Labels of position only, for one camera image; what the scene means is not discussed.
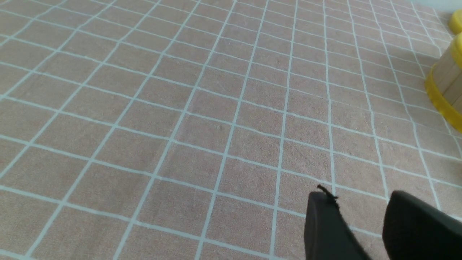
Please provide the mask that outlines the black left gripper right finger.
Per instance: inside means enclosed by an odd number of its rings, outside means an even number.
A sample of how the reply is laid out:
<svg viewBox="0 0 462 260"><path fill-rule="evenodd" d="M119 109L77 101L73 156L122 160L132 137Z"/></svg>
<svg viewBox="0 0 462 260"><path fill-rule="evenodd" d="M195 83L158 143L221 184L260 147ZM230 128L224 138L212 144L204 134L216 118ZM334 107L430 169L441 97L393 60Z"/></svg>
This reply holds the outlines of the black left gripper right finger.
<svg viewBox="0 0 462 260"><path fill-rule="evenodd" d="M401 190L386 207L383 244L391 260L460 260L462 224Z"/></svg>

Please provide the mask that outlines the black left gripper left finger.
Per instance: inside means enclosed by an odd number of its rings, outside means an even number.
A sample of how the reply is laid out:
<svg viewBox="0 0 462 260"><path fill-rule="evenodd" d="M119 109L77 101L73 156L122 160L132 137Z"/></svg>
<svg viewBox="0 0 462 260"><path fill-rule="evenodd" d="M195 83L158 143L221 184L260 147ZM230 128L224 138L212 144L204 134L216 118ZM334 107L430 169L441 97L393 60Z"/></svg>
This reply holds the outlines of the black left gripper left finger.
<svg viewBox="0 0 462 260"><path fill-rule="evenodd" d="M308 197L305 219L307 260L370 260L343 219L337 196L322 185Z"/></svg>

